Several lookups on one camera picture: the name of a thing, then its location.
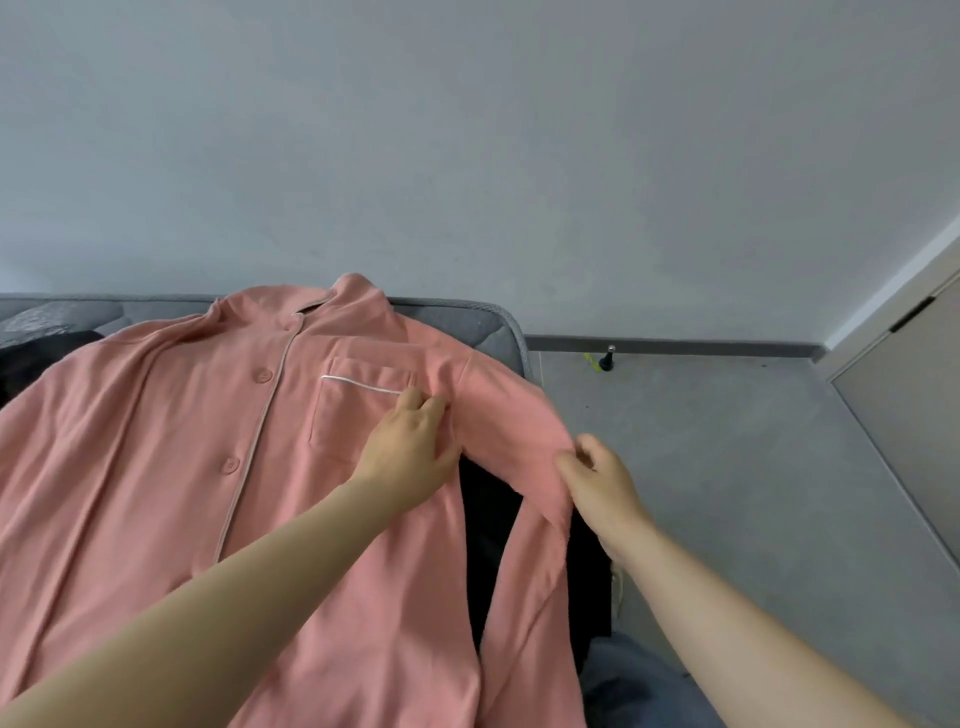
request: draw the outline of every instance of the gray bed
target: gray bed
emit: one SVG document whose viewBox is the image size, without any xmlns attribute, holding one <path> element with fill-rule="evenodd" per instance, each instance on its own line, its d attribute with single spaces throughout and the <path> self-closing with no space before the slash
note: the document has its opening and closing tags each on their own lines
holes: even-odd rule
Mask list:
<svg viewBox="0 0 960 728">
<path fill-rule="evenodd" d="M 51 333 L 95 330 L 109 336 L 154 319 L 206 311 L 215 296 L 0 296 L 0 348 Z M 398 313 L 438 328 L 530 378 L 523 334 L 499 306 L 473 301 L 390 298 Z"/>
</svg>

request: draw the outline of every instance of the white wall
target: white wall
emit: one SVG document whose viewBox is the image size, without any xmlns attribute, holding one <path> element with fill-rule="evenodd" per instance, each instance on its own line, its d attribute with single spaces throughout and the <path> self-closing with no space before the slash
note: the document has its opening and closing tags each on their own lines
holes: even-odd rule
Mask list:
<svg viewBox="0 0 960 728">
<path fill-rule="evenodd" d="M 0 284 L 823 341 L 960 211 L 948 0 L 0 0 Z"/>
</svg>

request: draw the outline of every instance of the baseboard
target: baseboard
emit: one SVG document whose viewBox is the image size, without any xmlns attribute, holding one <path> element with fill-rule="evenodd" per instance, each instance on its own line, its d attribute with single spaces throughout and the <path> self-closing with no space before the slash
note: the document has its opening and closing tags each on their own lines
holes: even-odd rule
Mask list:
<svg viewBox="0 0 960 728">
<path fill-rule="evenodd" d="M 527 334 L 531 352 L 605 352 L 610 344 L 618 353 L 693 354 L 698 356 L 769 356 L 817 361 L 820 344 L 790 341 L 677 341 L 674 339 L 602 339 L 595 336 Z"/>
</svg>

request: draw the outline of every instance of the white piping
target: white piping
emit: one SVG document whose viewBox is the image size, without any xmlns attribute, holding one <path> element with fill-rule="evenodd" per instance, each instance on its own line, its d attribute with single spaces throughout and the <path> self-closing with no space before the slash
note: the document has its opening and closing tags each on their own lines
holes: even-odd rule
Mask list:
<svg viewBox="0 0 960 728">
<path fill-rule="evenodd" d="M 253 464 L 253 455 L 256 453 L 256 444 L 260 441 L 260 433 L 263 432 L 263 425 L 267 422 L 267 413 L 270 412 L 270 405 L 274 403 L 276 389 L 280 386 L 280 376 L 283 374 L 283 364 L 287 360 L 287 352 L 290 351 L 290 345 L 294 343 L 294 339 L 297 338 L 297 334 L 299 334 L 300 329 L 303 328 L 303 314 L 298 313 L 295 315 L 300 316 L 300 320 L 297 323 L 297 330 L 293 332 L 293 335 L 287 342 L 287 346 L 283 350 L 283 356 L 280 358 L 280 364 L 278 367 L 276 367 L 274 388 L 270 390 L 270 396 L 267 398 L 267 404 L 263 408 L 263 414 L 260 415 L 260 422 L 257 423 L 256 432 L 253 434 L 253 442 L 247 450 L 247 462 L 244 463 L 243 473 L 240 475 L 240 483 L 237 485 L 236 491 L 233 493 L 233 500 L 230 502 L 230 507 L 227 510 L 227 522 L 224 523 L 224 530 L 220 533 L 220 541 L 217 542 L 217 550 L 213 554 L 214 564 L 218 563 L 224 554 L 224 546 L 227 545 L 227 535 L 230 532 L 230 525 L 233 523 L 233 515 L 236 512 L 237 504 L 240 502 L 240 497 L 243 495 L 244 486 L 247 485 L 247 476 L 250 475 L 250 467 Z"/>
<path fill-rule="evenodd" d="M 335 376 L 335 375 L 323 375 L 320 379 L 336 379 L 337 381 L 345 381 L 350 384 L 356 384 L 358 387 L 363 387 L 364 389 L 371 389 L 374 392 L 383 392 L 385 395 L 402 395 L 402 392 L 398 392 L 396 389 L 384 389 L 383 387 L 374 387 L 372 384 L 364 384 L 362 381 L 357 381 L 356 379 L 350 379 L 346 376 Z"/>
</svg>

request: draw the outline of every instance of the shirt placket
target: shirt placket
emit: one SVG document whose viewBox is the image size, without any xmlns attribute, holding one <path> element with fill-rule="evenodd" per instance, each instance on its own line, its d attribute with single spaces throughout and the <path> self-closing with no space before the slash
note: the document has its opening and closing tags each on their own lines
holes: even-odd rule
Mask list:
<svg viewBox="0 0 960 728">
<path fill-rule="evenodd" d="M 221 472 L 224 474 L 230 474 L 238 470 L 242 462 L 243 471 L 240 473 L 239 482 L 233 491 L 233 499 L 230 501 L 230 505 L 227 509 L 227 517 L 224 519 L 224 525 L 220 532 L 220 539 L 217 541 L 216 548 L 214 549 L 214 564 L 218 563 L 223 558 L 224 548 L 227 545 L 227 538 L 230 532 L 230 526 L 233 523 L 237 506 L 240 503 L 240 498 L 243 496 L 244 488 L 246 487 L 247 480 L 250 477 L 251 466 L 253 459 L 256 456 L 256 446 L 260 442 L 260 435 L 263 433 L 264 424 L 267 422 L 267 415 L 270 413 L 270 407 L 276 398 L 276 390 L 280 386 L 280 380 L 283 377 L 283 368 L 286 364 L 287 355 L 290 353 L 290 347 L 293 345 L 294 339 L 297 338 L 297 335 L 303 328 L 303 319 L 304 317 L 302 313 L 298 312 L 292 314 L 291 323 L 287 325 L 287 328 L 291 332 L 290 337 L 287 339 L 286 345 L 283 347 L 283 354 L 280 356 L 280 360 L 276 365 L 276 371 L 271 373 L 270 370 L 261 368 L 255 370 L 253 373 L 253 379 L 258 383 L 268 383 L 272 380 L 273 386 L 271 387 L 267 401 L 263 405 L 263 411 L 260 413 L 260 419 L 256 424 L 256 430 L 253 433 L 253 437 L 251 438 L 243 460 L 241 461 L 241 459 L 237 456 L 231 456 L 228 457 L 221 465 Z"/>
</svg>

